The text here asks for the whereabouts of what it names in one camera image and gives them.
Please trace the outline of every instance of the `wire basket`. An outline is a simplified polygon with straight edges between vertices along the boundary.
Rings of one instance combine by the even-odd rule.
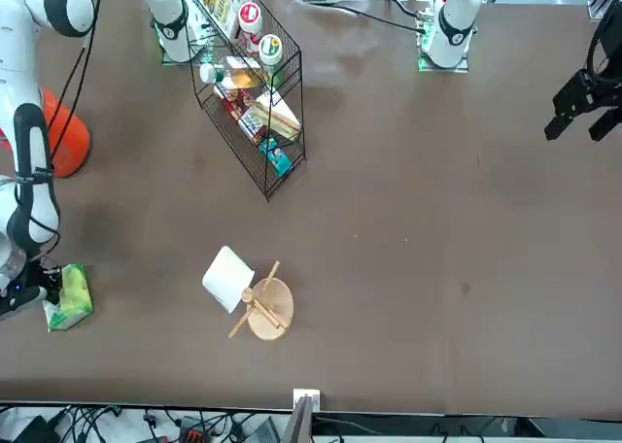
[[[261,9],[262,33],[279,37],[283,46],[283,62],[271,76],[262,69],[253,69],[255,61],[262,65],[258,53],[249,53],[243,37],[229,40],[212,19],[201,0],[191,0],[213,30],[210,44],[211,57],[218,61],[235,56],[243,61],[244,69],[253,79],[252,88],[227,90],[222,85],[204,85],[197,66],[191,66],[192,86],[199,105],[205,111],[238,160],[267,200],[290,177],[297,165],[306,159],[302,111],[302,54],[300,46],[283,28],[261,0],[253,0]],[[197,45],[190,43],[189,51]],[[267,120],[259,127],[257,117],[249,113],[252,104],[262,100]],[[279,132],[279,112],[293,113],[299,127]]]

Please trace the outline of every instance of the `green label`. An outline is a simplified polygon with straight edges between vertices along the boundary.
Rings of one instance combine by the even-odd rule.
[[[276,38],[266,37],[261,42],[261,51],[270,56],[276,54],[280,48],[280,43]]]

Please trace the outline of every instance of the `tissue box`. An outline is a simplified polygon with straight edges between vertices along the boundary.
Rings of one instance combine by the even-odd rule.
[[[62,269],[60,300],[54,305],[43,301],[48,321],[48,331],[65,330],[85,319],[93,312],[85,268],[81,265],[67,265]]]

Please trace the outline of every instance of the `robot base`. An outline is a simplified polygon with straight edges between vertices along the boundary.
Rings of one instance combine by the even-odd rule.
[[[426,43],[430,42],[430,33],[433,30],[434,22],[433,16],[429,9],[427,9],[424,13],[424,16],[427,16],[425,20],[417,21],[417,28],[423,28],[426,31],[426,35],[417,34],[417,48],[418,48],[418,56],[417,56],[417,70],[419,72],[455,72],[460,74],[468,74],[468,46],[470,44],[470,38],[466,42],[465,55],[462,60],[454,67],[445,68],[437,66],[433,63],[430,57],[423,51],[422,46]],[[473,35],[477,33],[477,28],[473,27]]]

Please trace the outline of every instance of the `brown table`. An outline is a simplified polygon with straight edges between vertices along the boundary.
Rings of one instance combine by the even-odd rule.
[[[415,74],[403,30],[269,4],[303,50],[308,161],[267,204],[189,71],[159,66],[140,0],[104,0],[79,107],[94,148],[56,184],[55,255],[87,266],[96,313],[1,324],[2,396],[290,407],[318,388],[329,410],[617,417],[622,140],[592,143],[594,117],[542,130],[585,9],[485,6],[464,76]],[[76,53],[46,36],[65,61],[42,83]],[[227,339],[242,309],[200,283],[225,244],[263,276],[281,260],[296,309],[278,342]]]

